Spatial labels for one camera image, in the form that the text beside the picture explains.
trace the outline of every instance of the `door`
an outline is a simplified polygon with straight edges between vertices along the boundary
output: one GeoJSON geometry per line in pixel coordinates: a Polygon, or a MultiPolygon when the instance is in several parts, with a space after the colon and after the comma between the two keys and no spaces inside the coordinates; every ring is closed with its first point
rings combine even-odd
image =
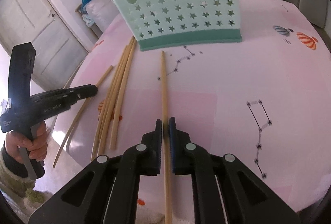
{"type": "Polygon", "coordinates": [[[7,51],[32,42],[33,77],[45,90],[64,87],[87,55],[48,0],[0,0],[0,40],[7,51]]]}

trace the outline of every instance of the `hand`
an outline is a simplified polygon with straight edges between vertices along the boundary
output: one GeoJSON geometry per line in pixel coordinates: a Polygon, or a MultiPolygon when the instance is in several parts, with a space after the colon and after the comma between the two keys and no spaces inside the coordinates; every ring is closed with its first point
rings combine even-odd
{"type": "Polygon", "coordinates": [[[7,133],[5,140],[6,151],[17,162],[23,163],[19,147],[26,147],[30,151],[30,159],[42,161],[47,155],[47,138],[46,124],[43,121],[37,129],[37,138],[33,142],[18,132],[12,131],[7,133]]]}

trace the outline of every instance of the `star-shaped hole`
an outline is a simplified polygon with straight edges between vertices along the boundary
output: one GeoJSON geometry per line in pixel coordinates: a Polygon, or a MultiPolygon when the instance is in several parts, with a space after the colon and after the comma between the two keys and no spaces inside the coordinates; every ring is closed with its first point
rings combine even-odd
{"type": "Polygon", "coordinates": [[[229,6],[232,6],[233,5],[233,1],[232,0],[228,0],[226,4],[229,5],[229,6]]]}
{"type": "Polygon", "coordinates": [[[208,4],[207,4],[206,1],[202,1],[200,6],[203,6],[203,7],[205,8],[207,5],[208,5],[208,4]]]}

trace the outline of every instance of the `silver screw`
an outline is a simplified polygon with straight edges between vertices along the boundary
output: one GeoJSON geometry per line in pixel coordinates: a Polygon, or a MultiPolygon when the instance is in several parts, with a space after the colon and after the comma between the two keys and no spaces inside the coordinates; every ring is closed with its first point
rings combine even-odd
{"type": "Polygon", "coordinates": [[[185,147],[187,150],[194,150],[197,146],[193,143],[188,143],[185,147]]]}
{"type": "Polygon", "coordinates": [[[228,161],[228,162],[233,162],[236,158],[232,154],[226,154],[226,156],[224,157],[224,159],[226,161],[228,161]]]}
{"type": "Polygon", "coordinates": [[[108,160],[107,156],[102,155],[97,158],[98,163],[105,163],[108,160]]]}
{"type": "Polygon", "coordinates": [[[138,151],[144,151],[144,150],[146,150],[146,148],[147,148],[147,146],[144,145],[144,144],[139,144],[139,145],[136,147],[136,149],[137,149],[138,151]]]}

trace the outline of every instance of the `pink tablecloth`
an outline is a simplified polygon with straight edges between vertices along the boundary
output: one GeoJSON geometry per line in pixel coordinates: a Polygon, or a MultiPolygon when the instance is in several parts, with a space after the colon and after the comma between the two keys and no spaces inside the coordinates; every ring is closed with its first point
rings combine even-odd
{"type": "MultiPolygon", "coordinates": [[[[176,118],[177,128],[188,132],[192,142],[215,155],[236,155],[261,177],[254,163],[259,128],[247,106],[250,102],[259,125],[265,127],[259,151],[259,165],[267,174],[264,182],[294,210],[300,210],[323,197],[331,182],[331,56],[294,5],[279,0],[240,0],[240,4],[242,43],[164,49],[170,73],[169,116],[176,118]],[[272,126],[266,124],[258,100],[272,126]]],[[[71,86],[96,83],[109,65],[118,63],[131,35],[119,15],[71,86]]],[[[107,149],[110,157],[138,144],[161,118],[160,56],[161,50],[140,52],[137,48],[135,52],[118,149],[107,149]]],[[[90,160],[98,104],[105,98],[111,77],[90,102],[67,147],[82,166],[90,160]]],[[[67,131],[80,106],[58,116],[58,137],[67,131]]],[[[175,215],[192,219],[190,177],[173,179],[173,195],[175,215]]],[[[139,196],[146,206],[162,212],[163,176],[142,178],[139,196]]]]}

